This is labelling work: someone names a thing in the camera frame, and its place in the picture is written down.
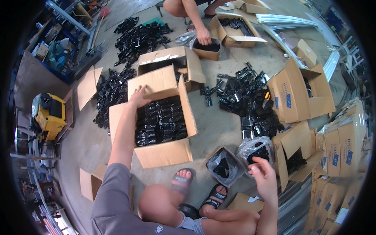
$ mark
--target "clear plastic bag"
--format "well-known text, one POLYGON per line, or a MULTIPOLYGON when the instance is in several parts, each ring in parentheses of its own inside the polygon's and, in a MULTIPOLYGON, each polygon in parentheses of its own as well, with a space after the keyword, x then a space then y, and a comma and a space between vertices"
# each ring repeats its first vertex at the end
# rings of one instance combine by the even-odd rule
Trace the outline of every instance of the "clear plastic bag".
MULTIPOLYGON (((268 136, 258 136, 253 139, 244 138, 243 142, 238 148, 238 152, 236 157, 242 162, 245 169, 248 169, 248 165, 252 164, 252 157, 259 156, 264 159, 268 157, 269 163, 272 165, 274 163, 274 148, 273 143, 268 136), (259 154, 255 154, 257 151, 263 151, 267 156, 259 156, 259 154)), ((248 174, 246 171, 246 175, 253 179, 253 177, 248 174)))
POLYGON ((197 32, 196 30, 193 30, 193 31, 183 33, 182 35, 179 35, 178 37, 176 37, 175 43, 180 47, 185 46, 185 47, 189 47, 190 49, 192 49, 196 38, 197 38, 197 32))
POLYGON ((242 163, 234 158, 233 155, 229 154, 224 148, 221 148, 208 160, 206 167, 210 173, 226 187, 231 187, 233 183, 235 183, 235 181, 245 172, 245 168, 242 163), (218 174, 218 168, 223 164, 228 165, 228 170, 219 170, 222 170, 224 174, 228 175, 227 177, 221 177, 218 174))

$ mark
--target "sandal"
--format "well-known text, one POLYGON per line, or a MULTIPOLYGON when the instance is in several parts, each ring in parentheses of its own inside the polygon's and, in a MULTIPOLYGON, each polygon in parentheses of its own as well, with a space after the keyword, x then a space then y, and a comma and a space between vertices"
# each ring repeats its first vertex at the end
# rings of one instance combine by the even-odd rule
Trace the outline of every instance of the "sandal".
POLYGON ((171 185, 171 190, 176 190, 176 191, 179 191, 182 194, 186 195, 188 193, 190 186, 191 186, 191 183, 193 181, 193 176, 194 176, 193 169, 183 168, 183 169, 180 169, 179 171, 177 171, 176 173, 174 174, 174 177, 172 178, 172 180, 179 182, 181 185, 173 183, 171 185), (176 174, 176 173, 178 173, 182 170, 186 170, 186 171, 191 172, 191 177, 189 179, 186 179, 186 178, 180 177, 176 174))
POLYGON ((190 20, 189 22, 188 22, 188 24, 187 24, 187 32, 188 32, 188 29, 196 29, 195 27, 194 27, 194 25, 191 25, 192 24, 192 21, 190 20))
POLYGON ((223 202, 224 202, 224 200, 226 200, 226 198, 227 198, 227 194, 226 194, 226 195, 222 195, 222 194, 220 194, 219 192, 217 192, 217 187, 218 187, 218 186, 223 186, 223 187, 226 189, 226 192, 228 191, 227 187, 224 186, 224 185, 222 185, 221 183, 216 184, 216 185, 212 188, 212 190, 210 191, 209 196, 204 200, 204 203, 201 205, 201 207, 202 207, 203 205, 208 204, 208 205, 212 205, 212 206, 214 206, 215 209, 218 209, 218 207, 219 207, 222 203, 221 203, 221 202, 218 202, 217 200, 211 199, 211 198, 210 198, 211 196, 214 196, 214 197, 216 197, 216 198, 222 200, 223 202))

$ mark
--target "gray shorts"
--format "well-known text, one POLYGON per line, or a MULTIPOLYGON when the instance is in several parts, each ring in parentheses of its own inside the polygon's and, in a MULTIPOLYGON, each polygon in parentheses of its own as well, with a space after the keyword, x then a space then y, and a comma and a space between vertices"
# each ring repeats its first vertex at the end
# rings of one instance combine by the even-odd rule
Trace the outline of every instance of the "gray shorts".
POLYGON ((207 219, 207 217, 202 217, 202 218, 194 220, 190 217, 186 217, 183 212, 180 212, 180 213, 183 214, 184 218, 183 218, 183 221, 176 228, 188 229, 188 230, 198 233, 199 235, 205 235, 204 230, 202 230, 201 220, 207 219))

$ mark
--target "white label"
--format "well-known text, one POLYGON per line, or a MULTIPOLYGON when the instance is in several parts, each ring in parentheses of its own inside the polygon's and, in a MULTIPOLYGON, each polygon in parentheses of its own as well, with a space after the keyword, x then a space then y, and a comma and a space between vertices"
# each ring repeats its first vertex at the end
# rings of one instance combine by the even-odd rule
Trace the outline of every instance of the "white label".
POLYGON ((337 218, 335 219, 336 223, 342 224, 343 220, 346 218, 347 213, 349 212, 349 209, 341 208, 340 212, 337 215, 337 218))
POLYGON ((255 198, 253 198, 253 197, 249 197, 248 202, 254 202, 254 201, 256 201, 257 199, 259 199, 258 196, 256 196, 255 198))

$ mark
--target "toe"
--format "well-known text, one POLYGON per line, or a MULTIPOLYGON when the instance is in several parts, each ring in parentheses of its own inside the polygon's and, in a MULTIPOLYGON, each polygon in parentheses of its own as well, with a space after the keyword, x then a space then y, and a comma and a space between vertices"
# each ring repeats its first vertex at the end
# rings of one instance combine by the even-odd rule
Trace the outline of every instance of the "toe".
POLYGON ((192 176, 192 173, 191 173, 190 171, 187 171, 186 178, 187 178, 187 179, 190 179, 191 176, 192 176))

